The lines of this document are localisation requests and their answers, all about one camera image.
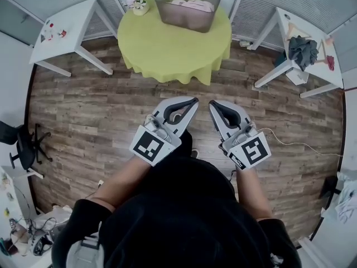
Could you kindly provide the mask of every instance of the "plastic storage bin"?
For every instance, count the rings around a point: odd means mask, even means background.
[[[171,4],[172,0],[155,0],[162,22],[189,30],[207,33],[221,0],[202,0],[214,5],[214,12],[205,12]]]

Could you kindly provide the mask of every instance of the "white side table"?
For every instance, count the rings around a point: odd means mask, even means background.
[[[109,75],[113,74],[113,70],[108,65],[105,65],[81,46],[83,36],[94,12],[103,20],[113,36],[117,38],[117,31],[114,25],[104,13],[97,0],[87,0],[64,9],[46,20],[46,22],[50,20],[55,26],[63,28],[67,34],[63,38],[54,37],[51,41],[45,40],[43,42],[41,42],[41,35],[39,35],[30,58],[30,64],[35,63],[57,73],[71,76],[70,72],[51,65],[44,60],[76,52],[105,73]]]
[[[269,20],[269,22],[264,27],[263,31],[259,34],[259,37],[254,42],[254,44],[248,46],[249,50],[256,50],[257,47],[262,43],[265,37],[270,33],[270,31],[274,28],[276,24],[279,24],[280,33],[282,35],[284,41],[284,48],[287,55],[287,60],[283,62],[281,65],[273,69],[270,73],[266,74],[264,77],[259,79],[255,83],[255,87],[259,88],[265,85],[267,82],[270,82],[272,79],[278,77],[285,71],[290,68],[300,69],[300,67],[296,64],[295,61],[290,60],[289,56],[289,41],[287,40],[287,35],[289,33],[289,23],[294,24],[299,30],[302,30],[308,33],[311,37],[308,39],[315,40],[317,42],[317,46],[322,41],[325,41],[328,37],[323,31],[319,28],[315,27],[313,24],[305,21],[304,19],[285,11],[281,8],[276,8],[276,11],[273,17]],[[325,43],[326,55],[333,56],[335,59],[335,70],[331,71],[329,66],[325,63],[316,63],[314,65],[309,65],[306,67],[305,72],[313,74],[321,79],[326,80],[330,84],[324,85],[323,87],[319,87],[308,92],[304,92],[300,94],[301,98],[313,96],[315,94],[323,93],[329,90],[333,90],[336,88],[344,88],[344,84],[342,82],[342,75],[339,60],[337,58],[336,50],[334,45],[326,45]]]

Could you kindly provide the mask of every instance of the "black shirt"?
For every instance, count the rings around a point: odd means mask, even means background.
[[[278,219],[259,223],[235,199],[232,185],[211,164],[187,157],[153,167],[136,193],[111,214],[78,200],[52,248],[65,267],[70,246],[98,231],[104,267],[301,267]]]

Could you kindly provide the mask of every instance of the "green tablecloth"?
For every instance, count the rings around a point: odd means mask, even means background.
[[[159,82],[187,84],[195,76],[209,85],[211,71],[229,58],[231,26],[219,7],[211,29],[199,33],[163,23],[154,0],[144,16],[128,11],[118,29],[118,43],[127,68]]]

